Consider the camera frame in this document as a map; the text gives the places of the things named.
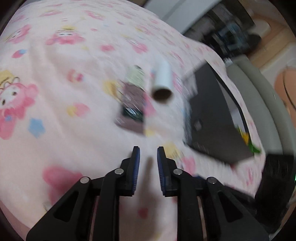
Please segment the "white cabinet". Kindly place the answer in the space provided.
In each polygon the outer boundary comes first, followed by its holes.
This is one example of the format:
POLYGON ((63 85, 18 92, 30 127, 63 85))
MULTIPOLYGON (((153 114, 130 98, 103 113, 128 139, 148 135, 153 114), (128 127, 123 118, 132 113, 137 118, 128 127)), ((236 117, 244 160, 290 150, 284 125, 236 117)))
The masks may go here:
POLYGON ((220 2, 220 0, 151 0, 145 3, 144 8, 183 34, 220 2))

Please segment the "black shelf with items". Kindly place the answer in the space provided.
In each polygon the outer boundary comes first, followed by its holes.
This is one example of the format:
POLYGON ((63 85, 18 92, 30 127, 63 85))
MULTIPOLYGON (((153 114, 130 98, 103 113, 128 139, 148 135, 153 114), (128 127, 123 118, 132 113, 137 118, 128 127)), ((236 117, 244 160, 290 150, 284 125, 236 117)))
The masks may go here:
POLYGON ((184 36, 212 48, 222 59, 251 53, 261 42, 249 30, 255 23, 239 1, 221 1, 189 28, 184 36))

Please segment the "green yellow plastic toy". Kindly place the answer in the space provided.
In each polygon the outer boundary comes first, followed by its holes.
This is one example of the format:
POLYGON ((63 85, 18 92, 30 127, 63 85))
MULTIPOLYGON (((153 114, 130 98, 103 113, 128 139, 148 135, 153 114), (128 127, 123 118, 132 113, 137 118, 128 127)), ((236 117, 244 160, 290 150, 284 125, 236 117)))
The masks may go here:
POLYGON ((248 146, 250 151, 254 154, 260 154, 261 150, 253 145, 249 133, 243 132, 239 126, 236 127, 236 130, 238 130, 239 134, 241 135, 241 138, 245 142, 245 144, 248 146))

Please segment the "dark grey storage box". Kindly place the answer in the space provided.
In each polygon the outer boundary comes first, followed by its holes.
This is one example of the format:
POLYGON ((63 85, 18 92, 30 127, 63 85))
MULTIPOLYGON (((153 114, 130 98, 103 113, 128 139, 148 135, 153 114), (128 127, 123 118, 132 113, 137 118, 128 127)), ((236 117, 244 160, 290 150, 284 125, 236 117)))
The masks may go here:
POLYGON ((242 134, 249 134, 234 95, 207 62, 184 81, 184 142, 218 161, 235 164, 254 156, 242 134))

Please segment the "pink cartoon fleece blanket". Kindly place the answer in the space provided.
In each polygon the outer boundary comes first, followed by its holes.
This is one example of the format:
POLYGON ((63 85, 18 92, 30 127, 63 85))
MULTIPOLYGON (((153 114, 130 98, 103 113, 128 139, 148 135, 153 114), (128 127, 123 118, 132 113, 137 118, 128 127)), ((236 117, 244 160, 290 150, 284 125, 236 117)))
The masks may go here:
POLYGON ((162 195, 157 148, 192 175, 254 196, 265 152, 222 59, 128 1, 39 1, 16 11, 1 35, 1 209, 21 237, 81 177, 98 178, 140 148, 135 195, 120 200, 121 240, 176 240, 177 201, 162 195), (156 65, 173 95, 152 98, 156 65), (261 153, 234 167, 184 142, 185 75, 208 62, 241 106, 261 153), (128 69, 143 69, 144 134, 117 126, 128 69))

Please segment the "white paper roll tube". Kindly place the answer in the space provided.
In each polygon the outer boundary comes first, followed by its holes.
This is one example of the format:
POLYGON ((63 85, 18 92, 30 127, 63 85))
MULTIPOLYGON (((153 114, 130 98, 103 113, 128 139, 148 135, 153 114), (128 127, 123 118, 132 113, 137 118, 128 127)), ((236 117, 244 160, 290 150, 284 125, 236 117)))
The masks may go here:
POLYGON ((152 98, 158 102, 167 102, 173 95, 173 72, 168 61, 158 61, 152 81, 152 98))

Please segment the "grey sofa cushion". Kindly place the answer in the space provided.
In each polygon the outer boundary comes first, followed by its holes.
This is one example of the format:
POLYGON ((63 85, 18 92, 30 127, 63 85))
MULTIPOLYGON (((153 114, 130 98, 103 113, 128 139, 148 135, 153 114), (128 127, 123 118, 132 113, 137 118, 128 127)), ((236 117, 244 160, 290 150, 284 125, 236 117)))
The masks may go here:
POLYGON ((228 77, 242 95, 265 152, 295 154, 295 128, 279 95, 246 56, 231 62, 228 77))

